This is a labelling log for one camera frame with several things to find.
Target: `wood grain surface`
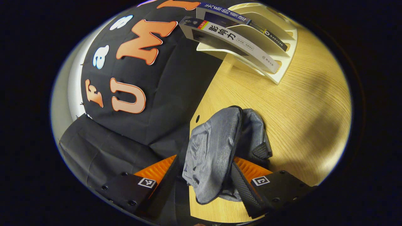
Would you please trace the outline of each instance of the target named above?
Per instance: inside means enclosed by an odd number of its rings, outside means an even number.
[[[313,33],[292,22],[298,29],[298,43],[281,83],[275,85],[224,60],[191,120],[190,131],[222,108],[252,108],[261,115],[271,143],[269,170],[286,170],[313,186],[342,156],[351,125],[351,97],[331,52]],[[193,188],[189,189],[193,217],[227,223],[252,220],[241,202],[217,198],[199,205]]]

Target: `black cloth backdrop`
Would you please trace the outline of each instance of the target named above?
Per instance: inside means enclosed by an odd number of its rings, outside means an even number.
[[[166,203],[161,204],[164,208],[158,218],[143,219],[160,225],[176,225],[183,221],[196,224],[200,220],[189,215],[188,188],[181,172],[189,142],[189,122],[222,61],[197,52],[198,42],[187,39],[179,26],[167,37],[154,33],[163,44],[144,48],[159,50],[152,65],[139,58],[116,59],[119,46],[138,37],[131,31],[138,21],[180,22],[184,16],[195,16],[195,10],[178,7],[157,9],[164,1],[123,11],[95,38],[83,62],[81,76],[85,111],[92,119],[81,115],[63,134],[59,146],[70,170],[94,193],[121,172],[135,173],[178,154],[180,173],[175,189],[170,192]],[[228,8],[244,2],[214,1],[213,4]],[[133,15],[133,18],[125,26],[109,30],[118,19],[128,15]],[[103,67],[98,69],[92,64],[93,57],[98,48],[106,45],[109,45],[109,51]],[[113,96],[126,102],[135,102],[135,97],[125,92],[112,93],[111,78],[144,91],[146,106],[141,113],[113,110]],[[88,101],[87,79],[102,94],[103,108]]]
[[[157,48],[158,56],[152,65],[133,57],[116,59],[119,46],[138,37],[131,28],[140,20],[159,22],[180,22],[184,16],[195,16],[196,10],[179,7],[156,7],[165,0],[133,7],[118,15],[95,38],[83,62],[81,90],[85,111],[97,123],[141,144],[151,147],[161,158],[178,153],[188,142],[188,128],[199,102],[222,61],[196,51],[198,42],[187,39],[177,26],[167,37],[160,37],[163,44],[144,48]],[[220,1],[215,5],[230,7],[240,1]],[[122,28],[109,30],[110,26],[123,16],[133,18]],[[94,53],[99,47],[109,45],[105,64],[101,69],[92,65]],[[110,91],[110,79],[132,84],[141,88],[146,96],[146,106],[139,114],[114,111],[111,98],[134,102],[129,93]],[[88,101],[85,80],[102,93],[103,108]]]

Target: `black fabric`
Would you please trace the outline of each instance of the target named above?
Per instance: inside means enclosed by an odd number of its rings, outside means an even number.
[[[68,127],[59,145],[73,174],[93,188],[117,174],[134,174],[162,160],[148,146],[99,125],[85,114]]]
[[[265,142],[255,147],[251,152],[253,153],[253,155],[261,159],[271,157],[268,154],[267,144]]]
[[[138,38],[131,28],[140,20],[170,22],[181,21],[185,15],[195,16],[195,10],[179,7],[156,7],[164,0],[133,7],[118,15],[95,38],[83,62],[81,77],[82,99],[85,111],[97,123],[141,144],[151,146],[163,158],[177,154],[186,145],[189,121],[198,103],[222,61],[196,51],[198,42],[187,39],[179,26],[167,37],[160,37],[163,44],[144,48],[157,48],[159,53],[152,65],[145,60],[125,56],[116,59],[119,46]],[[123,27],[109,30],[123,16],[134,17]],[[94,53],[99,47],[109,45],[105,63],[101,69],[93,66]],[[112,93],[110,79],[141,88],[146,96],[146,106],[139,114],[114,111],[111,98],[117,96],[126,102],[135,102],[135,97],[125,92]],[[103,108],[88,101],[85,80],[101,92]]]

